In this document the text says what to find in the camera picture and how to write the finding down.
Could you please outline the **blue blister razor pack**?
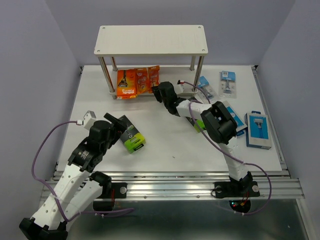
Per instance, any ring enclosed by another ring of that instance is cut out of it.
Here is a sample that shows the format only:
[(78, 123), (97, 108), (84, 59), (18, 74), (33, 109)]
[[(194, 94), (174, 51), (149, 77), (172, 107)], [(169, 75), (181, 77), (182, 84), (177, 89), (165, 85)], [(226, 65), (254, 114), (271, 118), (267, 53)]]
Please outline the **blue blister razor pack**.
[(207, 99), (209, 99), (212, 104), (220, 100), (219, 95), (211, 87), (208, 80), (204, 76), (201, 76), (199, 78), (198, 87), (203, 91), (203, 92), (199, 91), (198, 95), (205, 104), (208, 103)]
[(236, 73), (232, 71), (221, 71), (218, 94), (220, 97), (236, 98), (237, 97), (237, 85), (236, 85)]

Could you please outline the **blue blister razor pack left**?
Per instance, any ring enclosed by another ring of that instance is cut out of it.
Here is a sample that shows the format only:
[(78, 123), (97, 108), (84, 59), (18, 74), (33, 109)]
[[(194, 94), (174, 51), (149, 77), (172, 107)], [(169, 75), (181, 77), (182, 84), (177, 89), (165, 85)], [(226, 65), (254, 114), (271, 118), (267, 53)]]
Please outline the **blue blister razor pack left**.
[(203, 92), (199, 91), (198, 95), (205, 104), (208, 103), (207, 99), (209, 99), (212, 104), (220, 100), (219, 95), (211, 87), (208, 80), (204, 76), (201, 76), (199, 78), (198, 87), (203, 91)]

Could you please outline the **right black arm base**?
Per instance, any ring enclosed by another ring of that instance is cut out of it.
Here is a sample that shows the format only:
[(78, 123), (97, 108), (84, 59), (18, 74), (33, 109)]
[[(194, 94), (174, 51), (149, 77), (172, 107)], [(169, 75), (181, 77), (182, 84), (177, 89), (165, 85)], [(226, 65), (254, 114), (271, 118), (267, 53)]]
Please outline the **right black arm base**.
[(246, 197), (247, 194), (249, 197), (260, 196), (260, 189), (256, 181), (251, 181), (245, 186), (233, 181), (216, 181), (213, 185), (214, 188), (211, 190), (211, 195), (217, 199), (236, 199)]

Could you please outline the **black green razor box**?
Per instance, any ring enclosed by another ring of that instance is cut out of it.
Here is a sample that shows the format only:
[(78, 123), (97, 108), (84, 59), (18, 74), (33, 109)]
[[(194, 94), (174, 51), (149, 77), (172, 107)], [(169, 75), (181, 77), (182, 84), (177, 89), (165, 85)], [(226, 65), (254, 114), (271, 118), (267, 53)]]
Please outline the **black green razor box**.
[(198, 127), (200, 127), (204, 131), (206, 130), (206, 127), (205, 127), (204, 123), (201, 120), (197, 119), (196, 121), (194, 121), (191, 117), (186, 117), (186, 119), (194, 127), (194, 129), (196, 130), (197, 133), (201, 132)]
[(119, 118), (126, 124), (126, 130), (121, 135), (120, 140), (127, 149), (127, 151), (132, 154), (137, 150), (141, 149), (146, 144), (145, 137), (140, 133), (140, 131), (133, 125), (126, 115)]

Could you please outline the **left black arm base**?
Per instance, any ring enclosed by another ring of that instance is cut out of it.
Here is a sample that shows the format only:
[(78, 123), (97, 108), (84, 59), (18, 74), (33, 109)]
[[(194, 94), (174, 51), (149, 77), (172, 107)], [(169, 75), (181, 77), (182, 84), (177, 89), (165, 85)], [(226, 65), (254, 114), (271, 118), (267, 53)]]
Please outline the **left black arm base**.
[(90, 180), (98, 182), (102, 187), (97, 199), (125, 199), (127, 197), (128, 184), (126, 182), (113, 182), (112, 178), (100, 171), (92, 173)]

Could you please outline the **blue razor pack far right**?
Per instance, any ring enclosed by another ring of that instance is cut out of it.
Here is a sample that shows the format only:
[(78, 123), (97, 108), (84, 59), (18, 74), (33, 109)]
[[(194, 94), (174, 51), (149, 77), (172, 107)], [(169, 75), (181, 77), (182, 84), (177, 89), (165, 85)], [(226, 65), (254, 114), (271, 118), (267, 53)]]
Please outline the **blue razor pack far right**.
[(250, 148), (269, 150), (272, 148), (269, 119), (258, 111), (245, 114), (247, 129), (245, 132), (246, 146)]

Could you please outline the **aluminium rail frame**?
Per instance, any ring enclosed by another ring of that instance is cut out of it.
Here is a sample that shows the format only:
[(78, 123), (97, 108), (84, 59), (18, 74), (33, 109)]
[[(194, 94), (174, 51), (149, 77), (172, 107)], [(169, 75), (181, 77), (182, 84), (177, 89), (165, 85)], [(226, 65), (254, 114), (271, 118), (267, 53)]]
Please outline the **aluminium rail frame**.
[[(266, 113), (261, 99), (257, 72), (251, 65), (205, 65), (202, 69), (212, 87), (219, 83), (219, 73), (229, 70), (236, 73), (238, 97), (229, 98), (235, 111), (244, 115), (251, 110)], [(112, 183), (127, 183), (127, 195), (120, 201), (162, 200), (216, 200), (211, 196), (214, 182), (229, 180), (224, 156), (184, 119), (175, 117), (153, 96), (139, 96), (132, 100), (115, 100), (109, 95), (108, 85), (100, 65), (83, 67), (71, 118), (82, 117), (92, 110), (98, 118), (106, 112), (114, 116), (127, 115), (146, 138), (142, 149), (129, 154), (120, 141), (104, 156), (96, 167), (112, 177)], [(52, 180), (55, 187), (71, 151), (88, 132), (78, 126), (67, 129), (56, 171)], [(270, 150), (246, 147), (245, 136), (238, 140), (240, 158), (255, 163), (268, 172), (272, 181), (272, 200), (304, 199), (298, 179), (290, 176), (275, 133), (271, 132)]]

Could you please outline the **orange razor bag top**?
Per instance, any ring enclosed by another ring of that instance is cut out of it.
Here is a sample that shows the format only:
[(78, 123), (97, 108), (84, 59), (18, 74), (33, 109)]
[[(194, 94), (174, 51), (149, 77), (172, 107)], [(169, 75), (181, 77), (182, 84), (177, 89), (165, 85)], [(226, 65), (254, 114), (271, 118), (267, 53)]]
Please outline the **orange razor bag top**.
[(157, 87), (159, 85), (159, 70), (160, 66), (150, 66), (148, 67), (148, 79), (149, 79), (149, 93), (153, 93), (153, 87)]

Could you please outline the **orange razor bag bottom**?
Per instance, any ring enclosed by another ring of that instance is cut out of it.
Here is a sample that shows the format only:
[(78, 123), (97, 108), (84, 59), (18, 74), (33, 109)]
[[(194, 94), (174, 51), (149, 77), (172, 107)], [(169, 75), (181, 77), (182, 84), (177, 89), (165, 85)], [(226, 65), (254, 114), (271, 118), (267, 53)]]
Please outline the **orange razor bag bottom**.
[(136, 86), (137, 94), (146, 93), (149, 90), (149, 75), (147, 68), (136, 68)]

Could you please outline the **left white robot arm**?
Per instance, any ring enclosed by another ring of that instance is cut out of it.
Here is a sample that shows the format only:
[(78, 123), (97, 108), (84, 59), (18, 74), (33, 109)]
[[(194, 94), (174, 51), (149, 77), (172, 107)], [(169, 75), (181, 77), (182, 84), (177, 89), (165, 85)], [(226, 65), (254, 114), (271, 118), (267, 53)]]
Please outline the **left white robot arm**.
[(82, 120), (70, 123), (84, 127), (88, 136), (71, 153), (55, 187), (37, 177), (34, 171), (31, 173), (50, 194), (30, 218), (23, 218), (19, 224), (29, 240), (65, 240), (67, 224), (86, 214), (85, 209), (93, 200), (111, 193), (111, 177), (95, 168), (126, 131), (126, 123), (109, 113), (98, 120), (93, 111), (87, 111)]

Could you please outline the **blue blister razor pack right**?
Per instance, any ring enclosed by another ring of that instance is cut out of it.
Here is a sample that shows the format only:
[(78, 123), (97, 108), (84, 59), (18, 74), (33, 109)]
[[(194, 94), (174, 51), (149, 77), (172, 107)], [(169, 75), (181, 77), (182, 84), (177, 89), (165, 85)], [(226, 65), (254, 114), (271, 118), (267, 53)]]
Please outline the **blue blister razor pack right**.
[(220, 97), (236, 98), (237, 97), (237, 85), (236, 85), (236, 73), (232, 71), (221, 71), (218, 94)]

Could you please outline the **orange razor bag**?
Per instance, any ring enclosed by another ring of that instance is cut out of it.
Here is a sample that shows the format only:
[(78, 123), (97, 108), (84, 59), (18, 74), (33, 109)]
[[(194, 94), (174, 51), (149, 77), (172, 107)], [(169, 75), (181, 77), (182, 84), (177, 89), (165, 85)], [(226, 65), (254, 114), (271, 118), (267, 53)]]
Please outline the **orange razor bag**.
[(157, 87), (159, 85), (159, 70), (160, 66), (150, 66), (148, 67), (148, 79), (149, 79), (149, 93), (153, 93), (153, 87)]
[(146, 93), (149, 90), (149, 75), (147, 68), (136, 68), (136, 86), (137, 94)]

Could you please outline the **blue razor pack middle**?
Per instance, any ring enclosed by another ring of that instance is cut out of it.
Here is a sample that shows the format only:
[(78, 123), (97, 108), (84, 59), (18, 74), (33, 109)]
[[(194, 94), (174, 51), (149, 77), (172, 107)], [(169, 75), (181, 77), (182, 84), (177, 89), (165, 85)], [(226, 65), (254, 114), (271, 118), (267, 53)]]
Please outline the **blue razor pack middle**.
[(235, 120), (235, 122), (237, 124), (236, 136), (237, 137), (243, 136), (245, 134), (245, 130), (248, 128), (248, 125), (245, 123), (244, 118), (241, 117), (234, 110), (234, 108), (229, 104), (228, 101), (223, 101), (222, 103), (224, 104), (224, 106), (226, 107), (226, 109), (228, 110), (228, 112), (230, 113), (230, 115), (233, 117), (233, 119)]

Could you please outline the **white two-tier shelf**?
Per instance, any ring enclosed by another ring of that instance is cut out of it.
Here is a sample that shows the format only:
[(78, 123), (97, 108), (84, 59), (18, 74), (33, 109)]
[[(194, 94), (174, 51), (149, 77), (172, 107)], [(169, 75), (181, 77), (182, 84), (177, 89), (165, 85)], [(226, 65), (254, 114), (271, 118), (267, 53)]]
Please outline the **white two-tier shelf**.
[(179, 95), (192, 96), (198, 93), (196, 86), (208, 52), (203, 25), (102, 25), (94, 47), (113, 99), (117, 97), (119, 70), (116, 57), (190, 57), (186, 67), (161, 65), (160, 80), (173, 84), (178, 80), (191, 82)]

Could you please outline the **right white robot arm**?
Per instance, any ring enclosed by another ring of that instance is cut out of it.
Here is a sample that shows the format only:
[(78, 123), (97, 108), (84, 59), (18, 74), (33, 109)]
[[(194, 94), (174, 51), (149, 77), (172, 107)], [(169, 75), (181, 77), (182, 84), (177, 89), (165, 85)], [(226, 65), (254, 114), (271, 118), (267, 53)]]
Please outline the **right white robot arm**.
[(242, 195), (248, 190), (247, 182), (253, 178), (246, 163), (236, 157), (236, 121), (222, 102), (205, 104), (179, 97), (176, 94), (177, 87), (165, 81), (151, 89), (156, 100), (163, 103), (170, 114), (191, 118), (194, 122), (200, 120), (204, 123), (206, 130), (204, 137), (224, 155), (231, 180), (231, 192), (235, 195)]

